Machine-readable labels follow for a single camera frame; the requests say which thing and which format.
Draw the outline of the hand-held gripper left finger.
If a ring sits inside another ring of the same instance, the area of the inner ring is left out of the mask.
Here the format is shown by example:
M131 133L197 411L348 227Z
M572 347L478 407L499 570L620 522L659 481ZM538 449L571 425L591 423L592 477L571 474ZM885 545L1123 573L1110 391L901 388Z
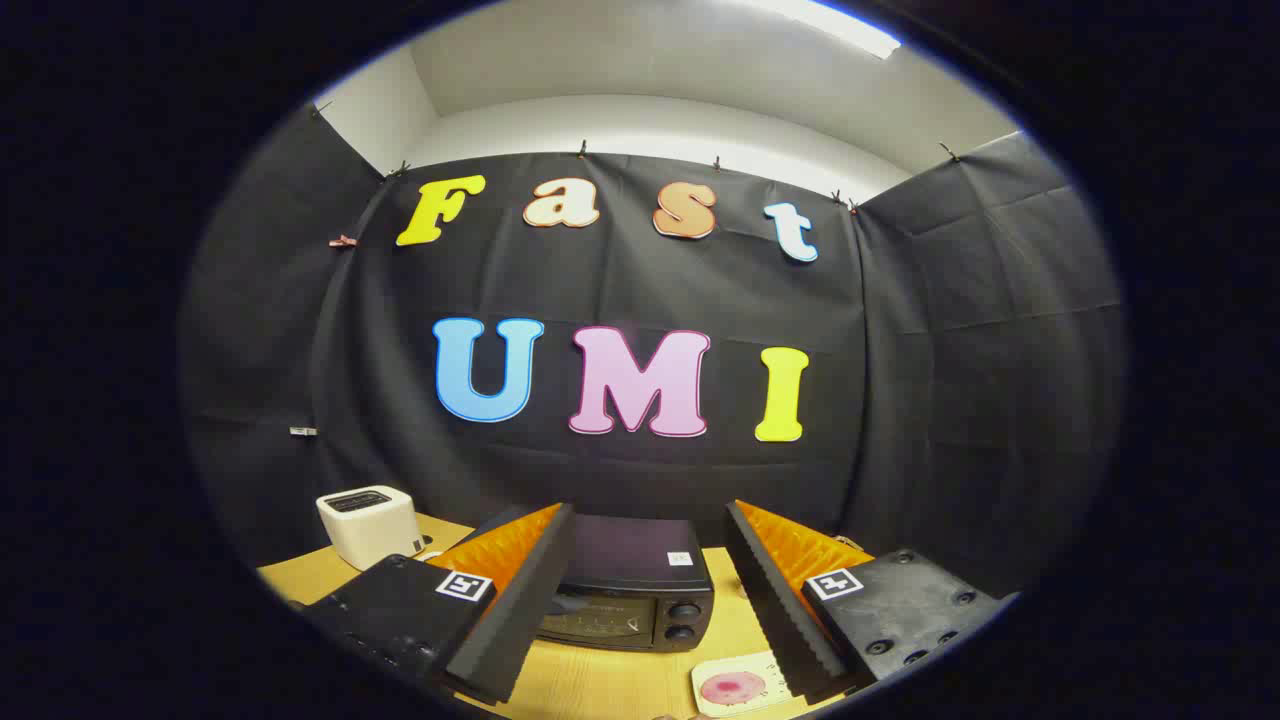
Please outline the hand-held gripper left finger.
M328 639L425 693L506 702L573 551L553 503L428 560L393 553L301 615Z

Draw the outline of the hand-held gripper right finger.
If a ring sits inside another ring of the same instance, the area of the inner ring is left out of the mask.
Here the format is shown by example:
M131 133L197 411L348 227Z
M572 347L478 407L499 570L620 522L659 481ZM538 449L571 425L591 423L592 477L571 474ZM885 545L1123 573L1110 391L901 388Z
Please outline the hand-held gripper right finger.
M874 557L741 500L724 511L735 571L790 692L808 703L897 676L1009 606L919 550Z

